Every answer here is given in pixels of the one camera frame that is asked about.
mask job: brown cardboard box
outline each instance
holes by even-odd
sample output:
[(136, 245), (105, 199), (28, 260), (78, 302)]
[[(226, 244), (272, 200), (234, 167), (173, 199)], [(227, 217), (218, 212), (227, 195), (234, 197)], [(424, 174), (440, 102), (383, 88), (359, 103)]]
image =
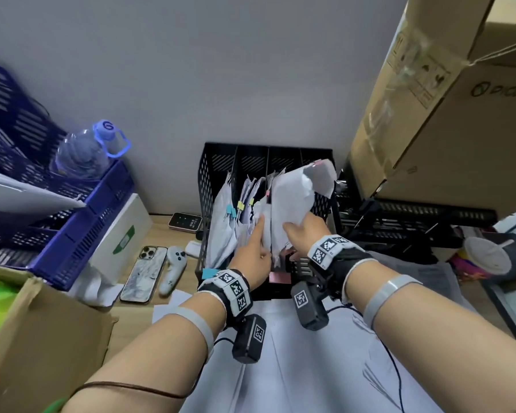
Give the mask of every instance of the brown cardboard box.
[(516, 211), (516, 49), (486, 58), (514, 44), (516, 0), (409, 0), (349, 154), (362, 194)]
[(0, 327), (0, 413), (41, 413), (103, 363), (113, 319), (28, 278)]

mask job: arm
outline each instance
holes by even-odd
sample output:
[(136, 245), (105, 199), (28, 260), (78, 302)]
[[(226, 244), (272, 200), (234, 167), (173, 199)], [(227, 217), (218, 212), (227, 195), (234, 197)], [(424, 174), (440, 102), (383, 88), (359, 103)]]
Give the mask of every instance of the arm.
[[(271, 266), (271, 255), (260, 245), (263, 224), (262, 216), (248, 245), (237, 250), (230, 264), (230, 268), (241, 271), (247, 278), (251, 290), (265, 281)], [(214, 296), (197, 293), (181, 306), (198, 313), (210, 326), (214, 338), (222, 331), (226, 310)], [(88, 382), (143, 385), (182, 396), (192, 388), (206, 356), (206, 342), (199, 329), (181, 316), (168, 314), (133, 340)], [(179, 411), (183, 401), (131, 389), (92, 387), (74, 395), (62, 412), (171, 413)]]
[[(302, 226), (284, 227), (305, 254), (331, 234), (311, 213)], [(351, 272), (344, 291), (363, 312), (378, 289), (397, 275), (379, 262), (364, 262)], [(516, 412), (516, 340), (481, 316), (420, 284), (409, 284), (380, 308), (373, 327), (444, 411)]]

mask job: green label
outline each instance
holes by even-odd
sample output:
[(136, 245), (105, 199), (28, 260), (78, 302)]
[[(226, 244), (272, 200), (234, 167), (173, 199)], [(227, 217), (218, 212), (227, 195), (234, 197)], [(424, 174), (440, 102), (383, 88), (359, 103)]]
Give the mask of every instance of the green label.
[(136, 233), (136, 229), (134, 228), (134, 225), (128, 231), (126, 232), (126, 235), (120, 240), (119, 244), (113, 251), (113, 255), (118, 254), (119, 252), (122, 252), (122, 250), (128, 245), (128, 242), (130, 242), (130, 239), (134, 236), (134, 233)]

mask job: white box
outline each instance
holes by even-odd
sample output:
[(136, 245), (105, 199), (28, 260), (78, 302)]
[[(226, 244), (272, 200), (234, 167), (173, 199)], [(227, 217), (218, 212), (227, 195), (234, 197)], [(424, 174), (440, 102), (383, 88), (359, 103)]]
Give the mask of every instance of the white box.
[(132, 194), (88, 261), (104, 282), (117, 284), (141, 248), (153, 222), (138, 194)]

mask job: white game controller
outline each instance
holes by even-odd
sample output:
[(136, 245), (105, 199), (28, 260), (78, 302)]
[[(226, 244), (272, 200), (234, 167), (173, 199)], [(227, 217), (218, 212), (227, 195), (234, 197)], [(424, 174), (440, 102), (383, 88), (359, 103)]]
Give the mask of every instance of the white game controller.
[(166, 252), (166, 259), (169, 267), (161, 285), (158, 287), (158, 293), (161, 297), (168, 297), (170, 295), (187, 265), (185, 251), (179, 246), (169, 247)]

